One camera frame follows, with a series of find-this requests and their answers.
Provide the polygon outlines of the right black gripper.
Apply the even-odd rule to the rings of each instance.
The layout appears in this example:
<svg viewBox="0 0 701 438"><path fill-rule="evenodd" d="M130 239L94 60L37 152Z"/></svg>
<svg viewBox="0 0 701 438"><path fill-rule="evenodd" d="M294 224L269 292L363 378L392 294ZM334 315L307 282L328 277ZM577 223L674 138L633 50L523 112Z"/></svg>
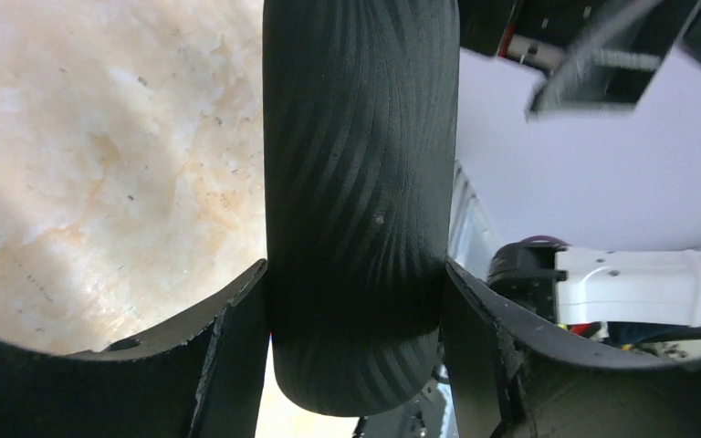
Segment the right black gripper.
<svg viewBox="0 0 701 438"><path fill-rule="evenodd" d="M461 45L545 79L530 116L636 107L671 49L701 65L701 1L461 1Z"/></svg>

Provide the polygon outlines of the black glasses case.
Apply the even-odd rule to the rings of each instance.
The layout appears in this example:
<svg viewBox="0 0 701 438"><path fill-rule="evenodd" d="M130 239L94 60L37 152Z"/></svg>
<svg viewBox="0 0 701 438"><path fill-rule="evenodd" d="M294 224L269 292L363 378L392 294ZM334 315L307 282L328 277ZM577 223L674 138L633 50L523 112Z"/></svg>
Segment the black glasses case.
<svg viewBox="0 0 701 438"><path fill-rule="evenodd" d="M277 384L329 416L436 361L454 180L455 1L267 1L265 285Z"/></svg>

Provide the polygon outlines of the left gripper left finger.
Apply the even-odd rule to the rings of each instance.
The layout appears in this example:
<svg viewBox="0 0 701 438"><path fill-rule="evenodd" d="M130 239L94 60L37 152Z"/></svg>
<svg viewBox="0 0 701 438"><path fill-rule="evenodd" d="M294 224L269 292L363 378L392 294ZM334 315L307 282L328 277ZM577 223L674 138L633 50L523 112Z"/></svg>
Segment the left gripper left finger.
<svg viewBox="0 0 701 438"><path fill-rule="evenodd" d="M100 352L0 340L0 437L251 437L267 362L265 261Z"/></svg>

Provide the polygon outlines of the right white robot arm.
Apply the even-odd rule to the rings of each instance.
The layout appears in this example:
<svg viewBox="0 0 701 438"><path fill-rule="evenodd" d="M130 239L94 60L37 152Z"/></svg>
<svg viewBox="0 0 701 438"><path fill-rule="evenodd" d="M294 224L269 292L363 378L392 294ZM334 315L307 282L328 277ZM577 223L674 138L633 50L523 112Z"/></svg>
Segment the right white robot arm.
<svg viewBox="0 0 701 438"><path fill-rule="evenodd" d="M618 343L701 330L701 1L465 1L450 252Z"/></svg>

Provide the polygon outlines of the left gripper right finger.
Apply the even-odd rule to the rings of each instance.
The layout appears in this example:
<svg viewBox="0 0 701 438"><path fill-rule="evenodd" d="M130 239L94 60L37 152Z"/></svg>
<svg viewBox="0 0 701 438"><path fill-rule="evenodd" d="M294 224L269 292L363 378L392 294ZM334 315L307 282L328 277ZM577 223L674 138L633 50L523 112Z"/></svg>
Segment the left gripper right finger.
<svg viewBox="0 0 701 438"><path fill-rule="evenodd" d="M441 329L463 437L701 437L701 358L576 336L445 265Z"/></svg>

